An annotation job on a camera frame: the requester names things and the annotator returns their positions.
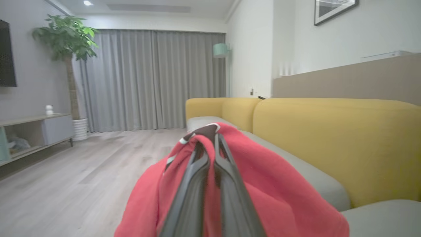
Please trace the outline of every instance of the tv stand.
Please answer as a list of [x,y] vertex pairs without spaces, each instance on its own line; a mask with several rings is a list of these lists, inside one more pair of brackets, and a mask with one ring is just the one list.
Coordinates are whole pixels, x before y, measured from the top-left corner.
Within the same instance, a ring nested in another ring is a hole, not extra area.
[[[8,147],[8,136],[24,138],[30,148],[11,152]],[[67,140],[73,146],[73,136],[72,117],[69,114],[59,113],[0,121],[0,166]]]

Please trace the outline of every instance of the cabinet drawer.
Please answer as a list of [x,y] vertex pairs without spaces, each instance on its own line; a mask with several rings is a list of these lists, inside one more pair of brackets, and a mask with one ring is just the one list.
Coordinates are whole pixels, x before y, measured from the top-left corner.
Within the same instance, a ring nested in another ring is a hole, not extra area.
[[74,136],[72,116],[48,118],[43,121],[45,145],[69,139]]

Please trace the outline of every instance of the curtain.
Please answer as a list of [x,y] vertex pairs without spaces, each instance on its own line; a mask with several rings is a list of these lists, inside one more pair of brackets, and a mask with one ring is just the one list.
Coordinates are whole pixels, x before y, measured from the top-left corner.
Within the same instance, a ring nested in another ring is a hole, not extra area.
[[91,132],[185,127],[189,98],[224,97],[225,34],[101,30],[97,58],[81,62]]

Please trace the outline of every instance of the mint green lamp shade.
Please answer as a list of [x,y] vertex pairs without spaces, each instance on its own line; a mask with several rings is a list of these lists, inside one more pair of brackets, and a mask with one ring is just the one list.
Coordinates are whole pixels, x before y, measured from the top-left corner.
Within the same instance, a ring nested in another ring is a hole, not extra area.
[[213,46],[214,58],[225,58],[228,56],[228,45],[225,43],[218,43]]

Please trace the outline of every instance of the white planter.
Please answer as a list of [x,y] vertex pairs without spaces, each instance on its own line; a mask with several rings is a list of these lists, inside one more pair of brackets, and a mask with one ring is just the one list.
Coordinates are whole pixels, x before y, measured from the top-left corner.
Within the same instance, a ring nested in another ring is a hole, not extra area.
[[86,118],[73,120],[73,129],[75,131],[73,141],[83,141],[88,138],[88,120]]

